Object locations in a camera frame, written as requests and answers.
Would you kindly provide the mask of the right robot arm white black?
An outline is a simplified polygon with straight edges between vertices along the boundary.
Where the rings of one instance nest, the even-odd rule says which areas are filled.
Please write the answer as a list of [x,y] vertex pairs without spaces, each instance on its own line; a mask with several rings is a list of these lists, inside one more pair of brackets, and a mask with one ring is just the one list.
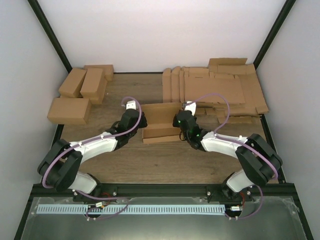
[[172,125],[180,128],[183,140],[193,149],[220,153],[239,161],[242,169],[228,176],[221,185],[222,194],[229,200],[245,188],[263,187],[278,177],[283,160],[259,134],[228,136],[202,129],[190,110],[179,111]]

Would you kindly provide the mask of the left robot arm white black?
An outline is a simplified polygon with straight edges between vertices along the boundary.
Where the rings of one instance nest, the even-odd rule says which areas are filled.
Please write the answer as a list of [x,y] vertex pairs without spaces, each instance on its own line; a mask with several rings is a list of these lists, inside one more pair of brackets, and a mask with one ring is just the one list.
[[121,119],[101,134],[82,141],[57,140],[37,168],[42,186],[63,192],[68,189],[92,200],[99,200],[102,184],[89,173],[79,171],[81,164],[98,155],[122,148],[137,133],[147,127],[143,111],[127,109]]

